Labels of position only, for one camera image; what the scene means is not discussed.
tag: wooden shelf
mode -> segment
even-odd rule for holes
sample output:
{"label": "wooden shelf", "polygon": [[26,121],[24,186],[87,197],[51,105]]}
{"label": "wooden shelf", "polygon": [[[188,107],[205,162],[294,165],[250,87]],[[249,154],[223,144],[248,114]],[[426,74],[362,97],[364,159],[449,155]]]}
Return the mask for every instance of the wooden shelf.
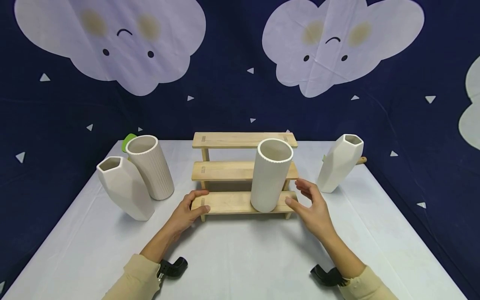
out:
{"label": "wooden shelf", "polygon": [[[192,202],[192,209],[209,205],[210,212],[207,215],[261,214],[250,204],[250,194],[250,192],[211,192],[196,198]],[[285,204],[287,196],[297,200],[294,191],[282,191],[277,206],[269,214],[285,214],[285,218],[289,219],[293,210]]]}
{"label": "wooden shelf", "polygon": [[[193,164],[192,181],[242,181],[252,180],[253,161],[196,161]],[[286,180],[299,177],[292,162]]]}
{"label": "wooden shelf", "polygon": [[262,140],[268,138],[285,141],[292,148],[298,147],[297,140],[291,132],[196,132],[192,148],[256,148]]}

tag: right hand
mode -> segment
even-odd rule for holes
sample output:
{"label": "right hand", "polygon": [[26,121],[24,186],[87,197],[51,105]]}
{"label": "right hand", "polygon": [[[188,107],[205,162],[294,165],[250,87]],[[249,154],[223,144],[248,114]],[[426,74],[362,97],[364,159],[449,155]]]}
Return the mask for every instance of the right hand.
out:
{"label": "right hand", "polygon": [[300,216],[307,229],[320,241],[335,235],[336,232],[328,213],[327,203],[320,194],[317,185],[301,178],[295,181],[295,185],[302,195],[311,200],[312,205],[305,207],[288,197],[285,199],[285,203]]}

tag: vase opening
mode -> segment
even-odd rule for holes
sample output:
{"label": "vase opening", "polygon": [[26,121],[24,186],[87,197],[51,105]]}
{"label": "vase opening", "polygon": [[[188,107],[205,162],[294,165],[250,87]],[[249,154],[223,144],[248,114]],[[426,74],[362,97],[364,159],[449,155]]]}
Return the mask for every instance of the vase opening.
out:
{"label": "vase opening", "polygon": [[114,169],[120,165],[120,157],[109,157],[98,167],[102,171],[108,171]]}
{"label": "vase opening", "polygon": [[258,145],[260,154],[271,161],[282,162],[293,156],[293,149],[289,144],[278,139],[266,139]]}
{"label": "vase opening", "polygon": [[157,143],[158,140],[155,137],[151,135],[141,135],[128,142],[127,150],[128,152],[139,154],[152,149]]}
{"label": "vase opening", "polygon": [[351,144],[354,144],[354,145],[358,145],[362,142],[362,140],[359,137],[357,137],[356,135],[352,135],[352,134],[345,135],[345,141],[347,141]]}

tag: smooth cylindrical vase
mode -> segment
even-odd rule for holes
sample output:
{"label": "smooth cylindrical vase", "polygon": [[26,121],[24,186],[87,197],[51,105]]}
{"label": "smooth cylindrical vase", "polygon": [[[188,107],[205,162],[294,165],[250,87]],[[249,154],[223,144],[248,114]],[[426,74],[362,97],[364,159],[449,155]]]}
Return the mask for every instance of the smooth cylindrical vase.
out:
{"label": "smooth cylindrical vase", "polygon": [[276,207],[292,158],[292,147],[282,140],[266,139],[258,144],[250,202],[259,212]]}
{"label": "smooth cylindrical vase", "polygon": [[153,199],[163,200],[173,194],[175,187],[172,175],[156,137],[137,136],[128,142],[126,151],[130,161],[140,171]]}
{"label": "smooth cylindrical vase", "polygon": [[354,134],[344,134],[335,141],[324,158],[317,186],[322,192],[333,192],[352,171],[363,152],[363,140]]}
{"label": "smooth cylindrical vase", "polygon": [[110,199],[138,221],[147,221],[155,208],[137,167],[121,156],[110,156],[96,167]]}

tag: beige sleeve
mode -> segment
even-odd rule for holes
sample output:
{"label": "beige sleeve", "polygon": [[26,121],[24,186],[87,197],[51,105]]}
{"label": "beige sleeve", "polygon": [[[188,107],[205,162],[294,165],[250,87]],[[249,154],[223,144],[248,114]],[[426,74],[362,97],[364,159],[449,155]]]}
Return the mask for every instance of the beige sleeve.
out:
{"label": "beige sleeve", "polygon": [[369,266],[360,276],[348,281],[346,287],[340,287],[345,300],[398,300]]}
{"label": "beige sleeve", "polygon": [[125,265],[123,275],[102,300],[152,300],[160,289],[156,273],[159,264],[134,254]]}

